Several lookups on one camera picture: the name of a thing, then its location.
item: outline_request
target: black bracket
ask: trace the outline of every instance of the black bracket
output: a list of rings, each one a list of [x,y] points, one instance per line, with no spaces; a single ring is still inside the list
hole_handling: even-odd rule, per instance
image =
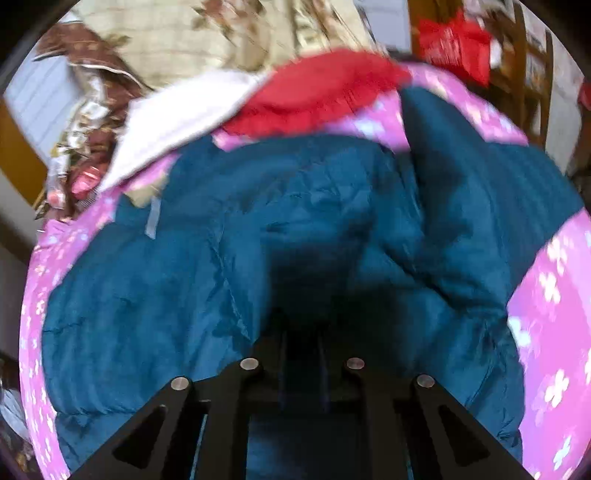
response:
[[[195,460],[198,480],[244,480],[250,415],[290,404],[287,345],[285,335],[264,337],[252,357],[216,377],[171,380],[71,480],[188,480]],[[530,480],[432,377],[396,380],[337,342],[318,338],[316,346],[318,404],[327,414],[356,413],[364,426],[364,480],[406,479],[409,465],[418,480]]]

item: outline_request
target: pink floral fabric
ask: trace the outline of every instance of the pink floral fabric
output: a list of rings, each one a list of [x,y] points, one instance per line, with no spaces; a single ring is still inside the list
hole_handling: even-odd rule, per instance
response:
[[[526,144],[525,135],[453,75],[408,65],[413,81],[453,103],[488,141]],[[369,108],[326,125],[326,131],[408,149],[400,97],[383,95]],[[218,131],[214,141],[230,150],[248,142]],[[104,192],[75,222],[51,220],[31,257],[22,305],[20,369],[25,414],[35,454],[47,480],[65,480],[68,468],[54,428],[56,412],[45,390],[41,328],[47,301],[94,235],[112,221],[126,188],[151,183],[176,155],[155,162],[126,185]],[[520,430],[524,466],[536,479],[566,480],[591,439],[591,218],[582,210],[538,252],[508,304],[508,325],[525,367],[525,417]]]
[[[57,441],[53,423],[56,411],[45,390],[41,363],[41,328],[49,295],[96,233],[113,221],[121,193],[130,187],[152,183],[170,169],[177,157],[169,154],[128,184],[104,192],[75,222],[49,220],[33,249],[22,300],[19,369],[27,426],[35,457],[46,480],[65,480],[70,476]]]

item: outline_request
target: red fabric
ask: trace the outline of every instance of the red fabric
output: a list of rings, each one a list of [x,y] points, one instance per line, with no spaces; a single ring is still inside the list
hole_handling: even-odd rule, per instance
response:
[[[492,35],[459,10],[448,24],[421,20],[418,24],[419,55],[449,70],[458,78],[488,87],[491,75]]]
[[[343,49],[306,57],[278,69],[223,129],[254,138],[317,131],[411,79],[375,53]]]
[[[591,110],[591,82],[585,80],[579,90],[579,103],[587,110]]]

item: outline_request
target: white flower pattern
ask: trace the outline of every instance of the white flower pattern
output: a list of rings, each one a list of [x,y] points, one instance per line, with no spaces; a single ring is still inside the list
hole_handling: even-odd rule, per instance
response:
[[[505,129],[505,131],[507,131],[507,132],[513,131],[513,124],[505,115],[499,116],[499,122],[501,123],[501,126],[503,127],[503,129]]]
[[[376,110],[384,110],[384,103],[383,103],[383,101],[381,101],[380,99],[376,100],[374,102],[374,108]]]
[[[585,363],[585,383],[589,385],[591,383],[591,348],[587,354],[587,362]]]
[[[558,450],[558,452],[556,452],[556,455],[554,455],[554,459],[552,460],[552,463],[554,463],[554,471],[556,471],[560,468],[560,466],[562,465],[562,462],[564,461],[566,456],[569,454],[571,438],[572,438],[571,435],[566,437],[566,440],[564,441],[562,448],[560,450]]]
[[[544,401],[551,402],[552,407],[556,408],[562,401],[562,397],[566,389],[569,387],[569,379],[564,376],[564,370],[558,370],[554,376],[554,385],[550,385],[546,389]]]
[[[471,103],[467,103],[466,110],[476,125],[482,125],[482,115],[480,114],[479,108],[475,107]]]
[[[433,75],[431,73],[426,73],[425,78],[429,83],[429,90],[434,93],[435,95],[447,100],[449,94],[447,93],[447,89],[443,86],[439,77],[437,75]]]
[[[495,107],[493,107],[490,103],[487,103],[484,106],[484,110],[485,110],[486,114],[489,116],[491,116],[491,115],[492,116],[500,116],[501,115],[499,113],[499,111]]]
[[[521,330],[521,320],[519,317],[509,317],[507,325],[513,334],[517,347],[523,348],[531,345],[531,336],[527,330]]]
[[[568,248],[574,248],[574,242],[571,237],[564,235],[562,237],[562,244]]]
[[[556,262],[556,271],[558,272],[558,275],[564,275],[564,265],[568,257],[566,255],[566,250],[560,245],[560,240],[557,236],[555,236],[548,244],[546,253],[548,253],[548,258],[552,262]]]
[[[374,138],[379,134],[384,133],[384,126],[373,120],[357,120],[354,122],[355,128],[359,130],[363,135],[369,138]]]
[[[560,303],[560,292],[558,290],[556,276],[553,273],[540,274],[540,284],[544,287],[544,298],[547,302],[553,301],[556,305]]]
[[[35,310],[35,313],[40,315],[45,311],[45,300],[39,300],[37,302],[37,309]]]
[[[99,230],[102,230],[102,228],[103,228],[103,227],[104,227],[104,226],[105,226],[105,225],[106,225],[108,222],[110,222],[110,221],[111,221],[111,215],[109,215],[109,214],[104,214],[104,215],[102,215],[102,216],[99,218],[99,221],[98,221],[98,222],[96,222],[96,227],[97,227]]]

